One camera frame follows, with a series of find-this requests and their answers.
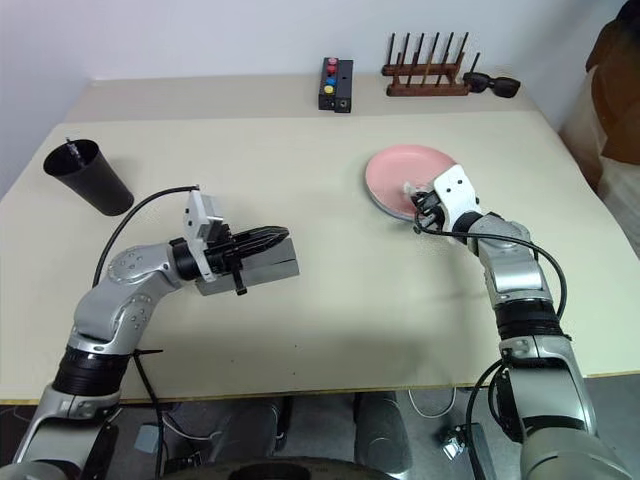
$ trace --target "black cable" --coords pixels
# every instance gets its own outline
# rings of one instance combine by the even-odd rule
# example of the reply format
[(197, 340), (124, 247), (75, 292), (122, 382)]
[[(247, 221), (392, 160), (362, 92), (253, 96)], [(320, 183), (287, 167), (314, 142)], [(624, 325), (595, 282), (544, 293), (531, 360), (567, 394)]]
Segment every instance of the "black cable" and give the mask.
[[(192, 190), (200, 190), (200, 187), (197, 185), (191, 185), (186, 187), (175, 187), (168, 188), (166, 190), (161, 190), (152, 195), (149, 195), (147, 198), (139, 202), (135, 207), (129, 210), (129, 213), (122, 219), (120, 224), (116, 227), (116, 229), (109, 237), (106, 245), (102, 249), (102, 253), (100, 254), (100, 259), (98, 260), (98, 265), (96, 265), (96, 271), (93, 275), (93, 282), (91, 284), (91, 288), (94, 288), (100, 282), (100, 276), (102, 275), (102, 269), (104, 267), (104, 263), (107, 260), (107, 255), (109, 255), (109, 251), (113, 247), (113, 244), (116, 242), (118, 235), (124, 230), (124, 227), (129, 223), (129, 220), (133, 218), (133, 216), (138, 213), (142, 207), (146, 204), (152, 202), (153, 200), (163, 197), (165, 195), (169, 195), (171, 193), (179, 193), (179, 192), (190, 192)], [(158, 418), (158, 446), (156, 449), (156, 467), (155, 467), (155, 478), (156, 480), (160, 478), (162, 473), (162, 447), (164, 443), (164, 423), (162, 422), (162, 411), (160, 410), (160, 402), (158, 401), (158, 397), (156, 396), (156, 392), (153, 390), (151, 386), (151, 382), (149, 382), (149, 378), (147, 377), (146, 372), (140, 362), (139, 353), (134, 353), (133, 361), (135, 362), (136, 369), (138, 370), (138, 374), (142, 379), (142, 383), (144, 384), (145, 389), (147, 390), (147, 394), (151, 399), (151, 403), (153, 404), (153, 408), (156, 412), (156, 417)]]
[(498, 381), (498, 377), (502, 374), (505, 368), (506, 368), (505, 365), (501, 365), (500, 368), (496, 370), (496, 373), (493, 374), (493, 378), (489, 383), (489, 390), (487, 392), (487, 402), (489, 403), (489, 411), (491, 412), (491, 416), (496, 421), (496, 423), (500, 425), (500, 427), (503, 429), (504, 427), (503, 427), (502, 419), (500, 418), (500, 415), (498, 415), (498, 412), (496, 411), (495, 403), (493, 402), (493, 392), (496, 389), (496, 382)]
[(487, 368), (484, 373), (480, 376), (478, 381), (471, 390), (471, 396), (469, 397), (469, 402), (467, 403), (467, 411), (465, 414), (465, 431), (466, 431), (466, 439), (467, 446), (469, 447), (469, 459), (471, 460), (471, 468), (473, 469), (473, 475), (476, 480), (486, 480), (484, 475), (484, 470), (482, 469), (482, 464), (478, 459), (478, 452), (476, 451), (476, 445), (473, 441), (473, 432), (471, 431), (471, 417), (473, 414), (473, 405), (475, 404), (476, 397), (478, 396), (478, 392), (482, 387), (482, 384), (485, 382), (487, 377), (491, 375), (496, 368), (502, 365), (502, 359), (497, 360), (491, 364), (489, 368)]
[(100, 282), (100, 275), (102, 275), (102, 268), (104, 267), (104, 262), (107, 260), (107, 255), (109, 255), (109, 251), (113, 244), (116, 242), (118, 235), (122, 232), (124, 227), (129, 223), (129, 220), (133, 218), (133, 216), (140, 211), (142, 207), (144, 207), (147, 203), (154, 201), (156, 198), (163, 197), (165, 195), (169, 195), (171, 193), (179, 193), (179, 192), (190, 192), (192, 190), (200, 190), (200, 187), (197, 185), (190, 185), (188, 187), (176, 187), (176, 188), (167, 188), (166, 190), (161, 190), (159, 192), (154, 193), (153, 195), (149, 195), (147, 198), (138, 203), (135, 207), (129, 210), (129, 213), (122, 219), (120, 224), (116, 227), (116, 229), (111, 234), (111, 237), (107, 241), (107, 244), (102, 249), (102, 253), (100, 254), (100, 259), (98, 260), (98, 265), (96, 266), (96, 271), (93, 274), (93, 283), (91, 287), (95, 287)]
[(472, 232), (443, 232), (441, 230), (431, 230), (429, 228), (424, 227), (420, 223), (420, 211), (418, 210), (416, 210), (416, 214), (413, 220), (416, 227), (421, 232), (428, 233), (429, 235), (437, 235), (440, 237), (454, 237), (454, 238), (476, 238), (476, 239), (484, 238), (487, 240), (500, 240), (503, 242), (513, 242), (533, 250), (534, 253), (535, 252), (539, 253), (540, 255), (542, 255), (544, 258), (547, 259), (547, 261), (551, 264), (553, 269), (556, 271), (556, 274), (558, 275), (558, 280), (560, 281), (560, 300), (558, 302), (558, 310), (556, 314), (558, 315), (558, 320), (562, 318), (562, 315), (564, 314), (565, 306), (567, 305), (567, 279), (564, 276), (564, 272), (562, 271), (562, 268), (560, 267), (560, 264), (558, 263), (558, 261), (555, 258), (553, 258), (553, 256), (543, 248), (539, 247), (535, 243), (528, 242), (526, 240), (521, 240), (520, 238), (509, 237), (507, 235), (494, 235), (493, 233), (472, 233)]
[(156, 392), (153, 390), (151, 382), (149, 382), (149, 378), (147, 377), (144, 368), (142, 368), (140, 355), (138, 353), (133, 354), (133, 361), (136, 364), (138, 373), (140, 374), (140, 378), (142, 379), (142, 383), (144, 383), (144, 388), (147, 389), (147, 393), (149, 394), (149, 398), (151, 399), (151, 403), (153, 404), (153, 408), (156, 411), (156, 417), (158, 419), (158, 447), (156, 449), (155, 469), (155, 479), (158, 480), (162, 473), (162, 444), (164, 442), (164, 423), (162, 422), (162, 411), (160, 410), (160, 402), (158, 401)]

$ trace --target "brown jacket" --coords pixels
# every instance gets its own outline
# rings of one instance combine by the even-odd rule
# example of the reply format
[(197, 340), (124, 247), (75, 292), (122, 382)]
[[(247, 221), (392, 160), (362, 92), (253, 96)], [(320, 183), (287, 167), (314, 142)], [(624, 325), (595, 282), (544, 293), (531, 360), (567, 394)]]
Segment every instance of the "brown jacket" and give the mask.
[(591, 94), (607, 134), (602, 154), (640, 165), (640, 0), (628, 1), (602, 29), (587, 71), (594, 66)]

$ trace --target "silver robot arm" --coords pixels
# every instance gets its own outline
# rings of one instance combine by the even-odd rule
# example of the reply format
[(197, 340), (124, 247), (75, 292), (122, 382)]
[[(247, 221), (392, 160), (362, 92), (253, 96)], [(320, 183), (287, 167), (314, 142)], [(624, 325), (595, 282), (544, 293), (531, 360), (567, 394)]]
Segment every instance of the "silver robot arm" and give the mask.
[[(186, 239), (118, 254), (80, 300), (58, 373), (44, 389), (14, 463), (0, 469), (0, 479), (57, 480), (81, 473), (85, 478), (100, 463), (115, 443), (116, 429), (108, 419), (118, 408), (122, 377), (165, 295), (190, 280), (203, 295), (229, 290), (240, 295), (245, 284), (298, 273), (286, 228), (232, 235), (212, 199), (197, 191), (190, 193), (184, 223)], [(220, 286), (212, 288), (214, 283)]]
[(484, 267), (504, 370), (497, 380), (501, 427), (523, 444), (523, 479), (628, 479), (620, 460), (597, 436), (596, 418), (570, 339), (560, 328), (544, 273), (532, 251), (492, 234), (530, 242), (527, 229), (482, 215), (471, 182), (456, 165), (412, 200), (418, 231), (457, 237)]

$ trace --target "person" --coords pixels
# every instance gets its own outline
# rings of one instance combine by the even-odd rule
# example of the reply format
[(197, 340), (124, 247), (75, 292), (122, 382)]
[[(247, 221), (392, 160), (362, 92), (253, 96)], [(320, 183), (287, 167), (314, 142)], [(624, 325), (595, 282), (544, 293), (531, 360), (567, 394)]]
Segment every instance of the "person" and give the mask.
[(560, 136), (640, 258), (640, 0), (604, 26)]

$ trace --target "white wall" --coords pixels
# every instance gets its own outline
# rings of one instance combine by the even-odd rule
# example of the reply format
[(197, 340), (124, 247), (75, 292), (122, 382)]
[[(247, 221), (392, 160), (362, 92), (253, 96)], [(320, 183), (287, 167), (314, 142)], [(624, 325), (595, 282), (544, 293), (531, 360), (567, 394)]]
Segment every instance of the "white wall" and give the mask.
[(0, 196), (88, 79), (317, 72), (326, 55), (375, 72), (391, 31), (470, 31), (480, 68), (508, 66), (557, 126), (622, 3), (0, 0)]

